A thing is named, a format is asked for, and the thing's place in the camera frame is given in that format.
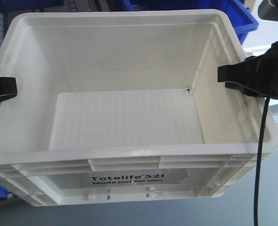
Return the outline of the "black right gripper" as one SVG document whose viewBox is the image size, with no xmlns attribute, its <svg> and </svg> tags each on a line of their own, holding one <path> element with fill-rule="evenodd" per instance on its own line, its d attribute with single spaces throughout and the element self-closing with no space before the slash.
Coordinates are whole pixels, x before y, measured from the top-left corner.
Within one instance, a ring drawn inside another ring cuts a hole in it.
<svg viewBox="0 0 278 226">
<path fill-rule="evenodd" d="M 261 58 L 250 56 L 237 64 L 219 66 L 217 81 L 226 82 L 226 88 L 238 90 L 246 96 L 263 98 L 262 94 L 234 83 L 255 82 L 257 65 L 261 92 L 266 97 L 278 100 L 278 41 L 274 42 Z"/>
</svg>

